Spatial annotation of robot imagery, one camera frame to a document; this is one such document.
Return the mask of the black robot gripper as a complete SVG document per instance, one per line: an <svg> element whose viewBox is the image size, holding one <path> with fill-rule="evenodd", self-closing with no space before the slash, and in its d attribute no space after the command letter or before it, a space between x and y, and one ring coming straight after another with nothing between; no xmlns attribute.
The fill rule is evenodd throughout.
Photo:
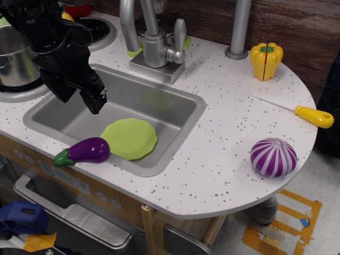
<svg viewBox="0 0 340 255"><path fill-rule="evenodd" d="M32 44L33 62L48 89L66 103L77 89L92 114L107 103L107 90L99 75L89 66L90 51L79 25L62 25L46 30Z"/></svg>

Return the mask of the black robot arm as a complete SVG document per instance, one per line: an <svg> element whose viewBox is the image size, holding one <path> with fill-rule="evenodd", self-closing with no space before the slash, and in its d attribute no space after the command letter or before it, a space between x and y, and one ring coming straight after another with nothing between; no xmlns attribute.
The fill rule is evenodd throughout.
<svg viewBox="0 0 340 255"><path fill-rule="evenodd" d="M57 1L1 1L1 15L28 39L48 89L64 103L79 90L87 108L98 114L107 90L89 65L80 24L62 18Z"/></svg>

